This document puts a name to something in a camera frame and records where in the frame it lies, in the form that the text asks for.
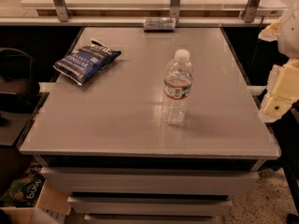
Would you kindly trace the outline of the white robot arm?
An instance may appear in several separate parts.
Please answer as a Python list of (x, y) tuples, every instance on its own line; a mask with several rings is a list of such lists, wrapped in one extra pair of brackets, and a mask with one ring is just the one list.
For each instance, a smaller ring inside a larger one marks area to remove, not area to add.
[(258, 38), (277, 41), (278, 51), (289, 58), (282, 66), (274, 64), (268, 76), (258, 117), (271, 123), (281, 119), (299, 100), (299, 2), (264, 28)]

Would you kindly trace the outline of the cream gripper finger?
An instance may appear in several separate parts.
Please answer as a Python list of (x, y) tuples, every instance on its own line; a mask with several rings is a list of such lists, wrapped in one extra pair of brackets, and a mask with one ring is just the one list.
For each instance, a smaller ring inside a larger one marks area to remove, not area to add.
[(277, 41), (281, 22), (282, 19), (279, 18), (271, 24), (267, 25), (264, 29), (261, 30), (258, 38), (267, 42)]
[(298, 100), (299, 60), (289, 59), (282, 66), (274, 65), (270, 71), (258, 118), (265, 123), (275, 122)]

